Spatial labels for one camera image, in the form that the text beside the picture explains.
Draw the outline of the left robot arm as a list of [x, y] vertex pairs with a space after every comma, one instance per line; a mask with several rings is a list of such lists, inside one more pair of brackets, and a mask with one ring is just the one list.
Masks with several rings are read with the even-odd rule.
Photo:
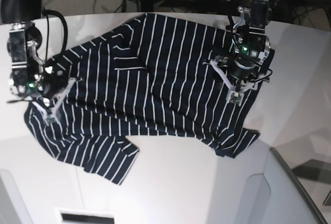
[[233, 44], [228, 62], [230, 74], [241, 83], [268, 81], [273, 71], [264, 69], [263, 64], [272, 51], [265, 34], [272, 17], [269, 0], [244, 0], [237, 11], [239, 20], [236, 23], [228, 14]]

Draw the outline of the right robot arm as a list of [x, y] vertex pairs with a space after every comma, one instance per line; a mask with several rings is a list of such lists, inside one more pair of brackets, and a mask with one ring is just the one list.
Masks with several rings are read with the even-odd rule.
[[72, 79], [63, 71], [55, 72], [47, 66], [46, 60], [37, 51], [42, 45], [42, 34], [34, 21], [42, 17], [58, 17], [62, 23], [64, 37], [61, 52], [64, 53], [68, 41], [68, 26], [64, 16], [55, 10], [45, 9], [43, 0], [1, 0], [1, 24], [9, 24], [7, 51], [11, 57], [11, 92], [24, 99], [26, 97], [60, 96], [69, 90]]

